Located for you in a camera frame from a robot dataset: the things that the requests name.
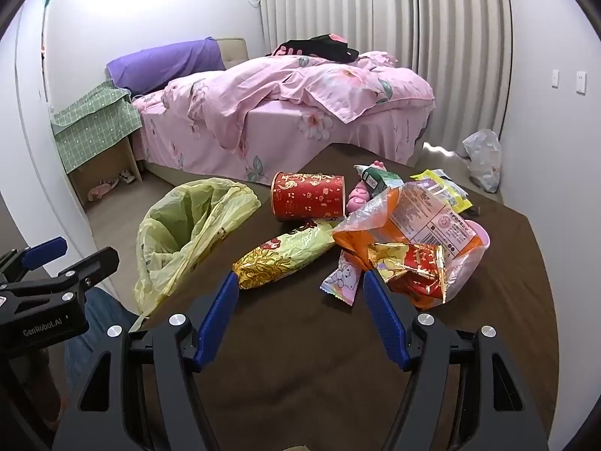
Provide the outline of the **gold yellow snack wrapper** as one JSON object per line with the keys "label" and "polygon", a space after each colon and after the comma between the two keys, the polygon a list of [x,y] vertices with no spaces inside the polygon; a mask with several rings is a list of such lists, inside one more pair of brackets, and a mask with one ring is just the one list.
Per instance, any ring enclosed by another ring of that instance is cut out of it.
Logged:
{"label": "gold yellow snack wrapper", "polygon": [[258,288],[302,270],[334,246],[332,231],[331,222],[311,220],[263,242],[232,265],[239,288]]}

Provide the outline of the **red gold foil wrapper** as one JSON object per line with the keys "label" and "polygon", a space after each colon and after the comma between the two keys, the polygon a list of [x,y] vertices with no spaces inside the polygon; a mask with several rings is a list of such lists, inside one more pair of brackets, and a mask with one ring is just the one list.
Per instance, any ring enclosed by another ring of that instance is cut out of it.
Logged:
{"label": "red gold foil wrapper", "polygon": [[371,243],[368,259],[388,288],[419,309],[445,303],[447,282],[441,245]]}

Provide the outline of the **small pink candy wrapper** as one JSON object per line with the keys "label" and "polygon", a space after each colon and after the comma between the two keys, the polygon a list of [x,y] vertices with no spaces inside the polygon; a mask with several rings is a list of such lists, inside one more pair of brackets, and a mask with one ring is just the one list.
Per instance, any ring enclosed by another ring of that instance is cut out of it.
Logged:
{"label": "small pink candy wrapper", "polygon": [[336,269],[322,281],[320,289],[353,306],[361,278],[362,269],[352,261],[350,254],[341,250]]}

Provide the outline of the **orange clear snack bag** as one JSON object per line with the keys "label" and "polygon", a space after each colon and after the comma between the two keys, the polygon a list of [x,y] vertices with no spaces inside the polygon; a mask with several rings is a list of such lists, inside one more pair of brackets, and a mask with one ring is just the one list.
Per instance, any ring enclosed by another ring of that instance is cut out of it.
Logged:
{"label": "orange clear snack bag", "polygon": [[475,272],[488,242],[440,198],[416,183],[388,188],[333,230],[334,241],[365,271],[371,243],[441,245],[447,303]]}

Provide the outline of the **red gold paper cup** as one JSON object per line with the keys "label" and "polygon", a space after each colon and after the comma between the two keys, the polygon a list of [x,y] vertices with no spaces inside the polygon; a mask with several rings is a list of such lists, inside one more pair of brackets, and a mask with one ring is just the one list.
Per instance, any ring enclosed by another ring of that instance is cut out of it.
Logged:
{"label": "red gold paper cup", "polygon": [[345,216],[344,177],[278,172],[271,184],[271,208],[279,221]]}

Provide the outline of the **green snack bag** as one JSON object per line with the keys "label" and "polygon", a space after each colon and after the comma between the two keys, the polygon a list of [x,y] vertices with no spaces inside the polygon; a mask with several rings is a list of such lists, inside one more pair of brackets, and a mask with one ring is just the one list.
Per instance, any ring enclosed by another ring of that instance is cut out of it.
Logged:
{"label": "green snack bag", "polygon": [[401,188],[405,182],[394,172],[387,171],[379,164],[355,165],[359,174],[359,187],[364,189],[370,198],[376,197],[388,188]]}

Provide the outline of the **yellow purple chip bag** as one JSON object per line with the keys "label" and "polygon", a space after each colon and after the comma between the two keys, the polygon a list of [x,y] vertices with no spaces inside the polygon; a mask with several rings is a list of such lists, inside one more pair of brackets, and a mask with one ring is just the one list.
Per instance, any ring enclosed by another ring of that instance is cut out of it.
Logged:
{"label": "yellow purple chip bag", "polygon": [[411,180],[445,201],[456,214],[468,211],[473,206],[468,199],[468,193],[448,177],[442,169],[426,169],[422,173],[412,175]]}

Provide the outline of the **yellow plastic trash bag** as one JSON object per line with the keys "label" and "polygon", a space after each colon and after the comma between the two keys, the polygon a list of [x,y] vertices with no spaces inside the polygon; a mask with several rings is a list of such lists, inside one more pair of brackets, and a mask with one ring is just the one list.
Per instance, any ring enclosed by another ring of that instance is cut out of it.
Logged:
{"label": "yellow plastic trash bag", "polygon": [[207,178],[175,186],[153,205],[136,234],[133,298],[146,319],[181,279],[261,206],[248,186]]}

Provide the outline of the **blue jeans leg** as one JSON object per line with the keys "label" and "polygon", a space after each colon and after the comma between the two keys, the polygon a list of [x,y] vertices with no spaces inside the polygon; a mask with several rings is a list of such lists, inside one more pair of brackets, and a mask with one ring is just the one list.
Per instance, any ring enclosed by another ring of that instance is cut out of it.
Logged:
{"label": "blue jeans leg", "polygon": [[98,287],[86,293],[85,315],[89,329],[64,344],[65,376],[69,390],[76,386],[90,356],[107,330],[119,325],[127,331],[137,319],[135,313],[126,310],[121,302]]}

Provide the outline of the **green checked cloth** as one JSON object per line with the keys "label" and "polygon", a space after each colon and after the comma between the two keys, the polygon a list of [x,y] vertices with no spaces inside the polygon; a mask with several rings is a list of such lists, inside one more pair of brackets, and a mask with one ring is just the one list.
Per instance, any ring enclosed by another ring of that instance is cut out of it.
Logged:
{"label": "green checked cloth", "polygon": [[51,118],[57,151],[67,174],[142,127],[129,90],[105,80]]}

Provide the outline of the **pink caterpillar toy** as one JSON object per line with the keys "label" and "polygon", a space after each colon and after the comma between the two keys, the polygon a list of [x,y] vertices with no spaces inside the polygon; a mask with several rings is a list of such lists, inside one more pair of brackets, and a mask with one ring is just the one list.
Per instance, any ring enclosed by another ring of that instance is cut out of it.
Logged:
{"label": "pink caterpillar toy", "polygon": [[[376,168],[385,171],[386,167],[382,161],[374,161],[368,166],[369,168]],[[366,165],[355,165],[355,172],[362,176],[362,173],[368,168]],[[368,185],[365,181],[361,180],[356,184],[353,190],[348,194],[346,202],[346,212],[351,214],[356,210],[359,210],[371,199],[371,194]]]}

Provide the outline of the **white plastic bag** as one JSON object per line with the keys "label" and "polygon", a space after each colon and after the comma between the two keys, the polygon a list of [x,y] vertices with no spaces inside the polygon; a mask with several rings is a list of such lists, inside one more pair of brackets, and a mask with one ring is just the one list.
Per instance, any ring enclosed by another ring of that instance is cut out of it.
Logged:
{"label": "white plastic bag", "polygon": [[496,133],[488,128],[468,136],[462,144],[468,154],[471,179],[483,191],[496,194],[501,180],[502,150]]}

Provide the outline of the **purple pillow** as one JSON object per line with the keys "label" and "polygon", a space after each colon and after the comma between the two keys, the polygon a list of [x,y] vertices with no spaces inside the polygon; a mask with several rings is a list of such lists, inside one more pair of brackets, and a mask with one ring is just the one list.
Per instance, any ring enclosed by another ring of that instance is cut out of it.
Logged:
{"label": "purple pillow", "polygon": [[115,86],[133,95],[150,94],[179,77],[224,69],[219,45],[213,38],[140,50],[106,65]]}

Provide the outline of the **pink floral duvet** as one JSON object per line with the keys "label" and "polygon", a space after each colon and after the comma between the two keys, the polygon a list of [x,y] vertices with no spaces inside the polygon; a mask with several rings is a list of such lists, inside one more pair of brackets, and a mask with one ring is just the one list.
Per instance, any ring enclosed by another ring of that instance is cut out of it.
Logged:
{"label": "pink floral duvet", "polygon": [[165,108],[205,123],[230,152],[242,142],[246,115],[264,101],[317,107],[344,124],[366,113],[432,111],[435,105],[429,83],[383,51],[362,53],[349,64],[306,55],[255,58],[172,80],[162,101]]}

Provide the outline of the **white wall socket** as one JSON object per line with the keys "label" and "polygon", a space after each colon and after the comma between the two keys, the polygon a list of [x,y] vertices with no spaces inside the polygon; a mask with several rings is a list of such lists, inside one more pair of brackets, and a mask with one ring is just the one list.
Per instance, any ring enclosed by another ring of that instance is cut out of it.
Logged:
{"label": "white wall socket", "polygon": [[587,72],[577,72],[577,84],[575,85],[575,90],[579,95],[585,96],[587,93]]}

